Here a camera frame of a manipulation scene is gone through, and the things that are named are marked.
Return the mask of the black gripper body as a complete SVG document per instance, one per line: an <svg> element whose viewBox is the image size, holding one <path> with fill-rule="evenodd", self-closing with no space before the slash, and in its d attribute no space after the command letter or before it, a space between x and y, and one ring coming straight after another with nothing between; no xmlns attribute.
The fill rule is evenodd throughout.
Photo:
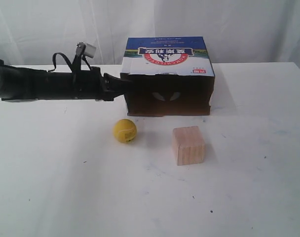
<svg viewBox="0 0 300 237"><path fill-rule="evenodd" d="M104 78L99 67L90 70L76 69L75 98L108 101L104 85Z"/></svg>

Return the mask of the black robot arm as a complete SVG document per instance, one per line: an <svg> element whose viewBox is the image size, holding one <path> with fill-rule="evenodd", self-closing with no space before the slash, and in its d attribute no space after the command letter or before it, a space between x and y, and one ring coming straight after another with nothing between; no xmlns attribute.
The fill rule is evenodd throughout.
<svg viewBox="0 0 300 237"><path fill-rule="evenodd" d="M113 101L131 88L131 81L101 74L99 67L63 73L13 67L0 60L0 99L3 101Z"/></svg>

